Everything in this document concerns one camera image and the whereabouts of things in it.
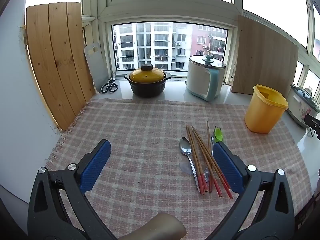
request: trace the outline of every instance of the black pot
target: black pot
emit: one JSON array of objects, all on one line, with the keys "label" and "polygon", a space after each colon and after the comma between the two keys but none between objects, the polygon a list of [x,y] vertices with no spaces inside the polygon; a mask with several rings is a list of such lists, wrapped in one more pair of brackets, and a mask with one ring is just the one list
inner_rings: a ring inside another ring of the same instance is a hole
[{"label": "black pot", "polygon": [[171,78],[171,74],[164,71],[164,79],[154,83],[137,83],[130,80],[130,74],[124,76],[130,83],[131,90],[142,98],[151,98],[159,95],[165,87],[165,82]]}]

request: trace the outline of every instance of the wooden board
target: wooden board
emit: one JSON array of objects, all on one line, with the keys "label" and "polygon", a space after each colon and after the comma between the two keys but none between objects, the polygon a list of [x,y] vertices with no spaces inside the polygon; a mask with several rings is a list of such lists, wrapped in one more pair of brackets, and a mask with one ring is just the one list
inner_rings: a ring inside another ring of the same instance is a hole
[{"label": "wooden board", "polygon": [[28,47],[37,82],[58,125],[66,130],[75,118],[61,83],[53,57],[48,4],[27,8]]},{"label": "wooden board", "polygon": [[88,102],[95,94],[92,77],[89,67],[84,58],[84,39],[81,22],[81,3],[68,2],[68,30],[70,38],[70,46],[73,56],[73,61],[76,67],[79,83],[84,95],[85,101]]},{"label": "wooden board", "polygon": [[49,4],[49,26],[53,55],[58,73],[73,112],[77,115],[85,105],[85,99],[70,47],[67,3]]},{"label": "wooden board", "polygon": [[239,16],[239,48],[231,91],[253,94],[257,84],[287,97],[298,60],[298,47],[265,25]]}]

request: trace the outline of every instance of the pot lid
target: pot lid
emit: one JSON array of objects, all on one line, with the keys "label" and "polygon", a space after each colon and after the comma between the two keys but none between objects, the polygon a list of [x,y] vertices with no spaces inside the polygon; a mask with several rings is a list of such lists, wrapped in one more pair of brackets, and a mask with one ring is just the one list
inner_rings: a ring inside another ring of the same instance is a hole
[{"label": "pot lid", "polygon": [[164,72],[151,64],[143,64],[131,72],[130,80],[136,83],[154,83],[164,79]]},{"label": "pot lid", "polygon": [[196,65],[205,67],[205,68],[215,68],[215,69],[223,69],[226,68],[226,64],[217,58],[214,58],[214,55],[206,56],[203,55],[194,55],[189,58],[190,61],[195,63]]},{"label": "pot lid", "polygon": [[317,111],[318,113],[320,113],[320,109],[319,106],[317,104],[317,102],[315,101],[315,99],[302,87],[291,84],[291,88],[294,90],[294,92],[297,93],[297,95],[303,99],[303,101],[305,101],[308,106],[310,106],[311,108],[313,108],[315,111]]}]

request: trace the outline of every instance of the blue gripper pad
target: blue gripper pad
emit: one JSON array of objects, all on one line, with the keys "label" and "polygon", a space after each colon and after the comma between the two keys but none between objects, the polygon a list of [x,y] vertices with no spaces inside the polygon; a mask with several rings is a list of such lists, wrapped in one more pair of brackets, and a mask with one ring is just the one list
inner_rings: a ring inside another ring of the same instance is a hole
[{"label": "blue gripper pad", "polygon": [[96,153],[95,149],[91,153],[88,153],[88,155],[94,154],[94,156],[81,173],[79,188],[83,194],[86,191],[92,190],[93,185],[96,183],[97,178],[110,157],[110,153],[111,144],[107,140],[97,149]]},{"label": "blue gripper pad", "polygon": [[246,166],[237,155],[233,155],[223,142],[213,146],[213,157],[226,177],[231,190],[236,193],[244,191],[247,180]]}]

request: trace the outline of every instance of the yellow container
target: yellow container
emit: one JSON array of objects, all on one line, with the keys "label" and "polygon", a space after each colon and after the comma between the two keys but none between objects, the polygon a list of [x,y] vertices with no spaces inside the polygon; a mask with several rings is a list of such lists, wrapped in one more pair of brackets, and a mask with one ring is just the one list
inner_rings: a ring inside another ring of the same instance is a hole
[{"label": "yellow container", "polygon": [[252,132],[268,133],[288,109],[288,102],[278,91],[256,85],[244,121]]}]

